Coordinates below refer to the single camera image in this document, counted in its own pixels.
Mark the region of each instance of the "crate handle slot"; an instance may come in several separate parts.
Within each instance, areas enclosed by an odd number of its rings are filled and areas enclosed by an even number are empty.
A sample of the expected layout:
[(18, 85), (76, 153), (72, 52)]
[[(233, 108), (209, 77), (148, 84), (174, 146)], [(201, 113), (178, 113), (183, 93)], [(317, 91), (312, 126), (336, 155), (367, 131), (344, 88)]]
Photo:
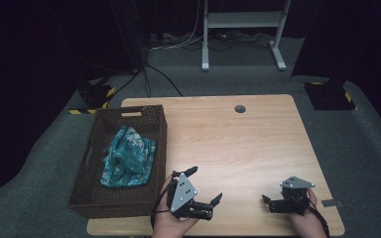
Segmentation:
[(142, 116), (141, 112), (123, 112), (122, 117), (140, 117)]
[(91, 145), (91, 141), (88, 140), (87, 146), (86, 146), (86, 153), (85, 153), (85, 160), (84, 165), (89, 168), (89, 164), (92, 160), (92, 157), (94, 155), (94, 148)]

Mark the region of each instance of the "black cable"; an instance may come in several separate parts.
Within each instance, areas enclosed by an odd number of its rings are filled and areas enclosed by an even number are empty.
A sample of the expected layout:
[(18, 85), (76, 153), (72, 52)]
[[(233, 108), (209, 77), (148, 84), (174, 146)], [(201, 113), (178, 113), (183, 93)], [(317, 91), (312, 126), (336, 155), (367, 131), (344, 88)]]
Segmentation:
[(138, 76), (138, 74), (140, 73), (140, 71), (141, 71), (141, 68), (138, 69), (138, 72), (137, 72), (131, 79), (129, 79), (125, 84), (123, 84), (123, 86), (121, 86), (121, 87), (120, 87), (119, 89), (117, 89), (113, 94), (111, 94), (110, 96), (107, 97), (107, 98), (108, 98), (108, 100), (107, 100), (107, 106), (109, 105), (111, 99), (113, 99), (113, 97), (114, 97), (120, 90), (122, 90), (124, 87), (126, 87), (132, 80), (135, 79), (135, 77)]
[(145, 93), (148, 97), (151, 97), (151, 85), (150, 80), (148, 80), (147, 71), (144, 69), (144, 76), (145, 76)]
[(172, 84), (172, 86), (175, 88), (175, 90), (178, 92), (178, 94), (180, 96), (183, 96), (182, 93), (178, 90), (178, 88), (175, 86), (175, 84), (172, 82), (172, 80), (169, 77), (167, 77), (163, 72), (161, 72), (158, 69), (156, 69), (156, 68), (152, 67), (151, 65), (149, 65), (147, 62), (145, 62), (145, 64), (148, 67), (152, 68), (153, 70), (155, 70), (155, 71), (159, 72), (160, 74), (162, 74)]

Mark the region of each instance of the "cable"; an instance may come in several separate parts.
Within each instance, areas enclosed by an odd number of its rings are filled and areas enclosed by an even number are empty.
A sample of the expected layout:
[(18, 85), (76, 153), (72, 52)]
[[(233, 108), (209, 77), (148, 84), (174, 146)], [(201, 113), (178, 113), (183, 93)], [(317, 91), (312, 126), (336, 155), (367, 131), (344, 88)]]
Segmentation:
[(141, 69), (138, 69), (138, 72), (137, 72), (134, 76), (132, 76), (131, 79), (129, 79), (125, 84), (123, 84), (123, 86), (121, 86), (119, 89), (117, 89), (113, 94), (111, 94), (111, 95), (107, 98), (107, 99), (108, 99), (108, 100), (107, 100), (107, 105), (109, 105), (111, 99), (113, 99), (113, 97), (114, 97), (120, 90), (122, 90), (124, 87), (126, 87), (132, 80), (135, 79), (135, 77), (138, 76), (138, 74), (140, 73), (140, 71), (141, 71)]
[(200, 7), (200, 0), (197, 0), (197, 7), (196, 7), (196, 20), (195, 20), (195, 23), (194, 23), (194, 27), (193, 27), (193, 32), (190, 34), (190, 37), (182, 42), (182, 43), (179, 43), (177, 45), (174, 45), (174, 46), (171, 46), (171, 47), (159, 47), (159, 48), (152, 48), (152, 49), (149, 49), (149, 51), (156, 51), (156, 50), (160, 50), (160, 49), (172, 49), (172, 48), (180, 48), (180, 47), (183, 47), (183, 46), (187, 46), (188, 45), (188, 41), (190, 41), (193, 36), (194, 36), (194, 33), (196, 32), (196, 27), (197, 27), (197, 20), (199, 19), (199, 7)]
[(147, 71), (144, 69), (144, 76), (145, 76), (145, 93), (148, 97), (151, 97), (151, 85), (150, 80), (148, 80)]
[(69, 40), (67, 39), (67, 37), (64, 35), (64, 31), (62, 30), (62, 27), (57, 19), (57, 17), (55, 16), (54, 12), (52, 11), (51, 9), (51, 6), (49, 6), (49, 2), (48, 1), (45, 1), (46, 3), (46, 7), (48, 8), (49, 10), (49, 13), (52, 15), (52, 18), (54, 19), (57, 27), (58, 27), (58, 31), (60, 32), (60, 34), (63, 36), (63, 39), (66, 41), (67, 45), (68, 45), (68, 48), (69, 48), (69, 51), (70, 53), (73, 55), (74, 58), (76, 58), (77, 60), (80, 60), (84, 63), (87, 63), (87, 64), (90, 64), (92, 66), (95, 66), (95, 67), (100, 67), (100, 68), (103, 68), (103, 69), (106, 69), (106, 70), (110, 70), (110, 71), (115, 71), (115, 72), (120, 72), (120, 70), (118, 69), (114, 69), (114, 68), (111, 68), (111, 67), (107, 67), (107, 66), (102, 66), (102, 65), (99, 65), (99, 64), (96, 64), (96, 63), (93, 63), (93, 62), (90, 62), (86, 59), (83, 59), (79, 56), (76, 55), (76, 53), (73, 51), (72, 47), (70, 46), (70, 43), (69, 43)]
[(148, 67), (152, 68), (153, 70), (155, 70), (155, 71), (159, 72), (160, 74), (162, 74), (172, 84), (172, 86), (175, 88), (175, 90), (178, 92), (178, 94), (180, 96), (183, 96), (182, 93), (178, 90), (178, 88), (175, 86), (175, 84), (172, 82), (172, 80), (169, 77), (167, 77), (163, 72), (161, 72), (158, 69), (156, 69), (156, 68), (152, 67), (151, 65), (149, 65), (147, 62), (145, 62), (145, 64)]

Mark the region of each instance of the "yellow black caution tape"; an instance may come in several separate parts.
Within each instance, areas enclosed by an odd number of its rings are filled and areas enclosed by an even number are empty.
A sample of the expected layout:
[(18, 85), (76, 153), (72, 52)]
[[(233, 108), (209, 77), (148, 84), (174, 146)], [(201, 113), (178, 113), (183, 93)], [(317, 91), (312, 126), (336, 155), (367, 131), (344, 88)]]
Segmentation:
[[(102, 105), (101, 105), (101, 108), (108, 108), (109, 106), (109, 101), (110, 101), (110, 98), (111, 98), (111, 95), (114, 94), (114, 90), (115, 88), (112, 87), (108, 90), (107, 92), (107, 101), (105, 101)], [(95, 114), (95, 111), (97, 109), (100, 109), (100, 108), (70, 108), (68, 110), (69, 114), (72, 114), (72, 115), (82, 115), (82, 114)]]

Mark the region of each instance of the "wooden table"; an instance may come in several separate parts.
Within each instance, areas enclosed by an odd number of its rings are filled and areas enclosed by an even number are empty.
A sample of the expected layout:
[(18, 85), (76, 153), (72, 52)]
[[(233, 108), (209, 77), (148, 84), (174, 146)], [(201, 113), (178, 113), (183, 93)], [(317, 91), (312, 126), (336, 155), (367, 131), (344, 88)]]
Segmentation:
[[(294, 235), (287, 214), (270, 213), (265, 194), (282, 199), (280, 182), (296, 176), (316, 184), (317, 209), (330, 235), (344, 233), (298, 109), (289, 95), (132, 98), (122, 106), (163, 104), (168, 122), (166, 172), (198, 166), (190, 181), (194, 198), (210, 202), (223, 193), (210, 221), (187, 235)], [(235, 111), (243, 105), (244, 113)], [(151, 235), (150, 217), (90, 219), (91, 235)]]

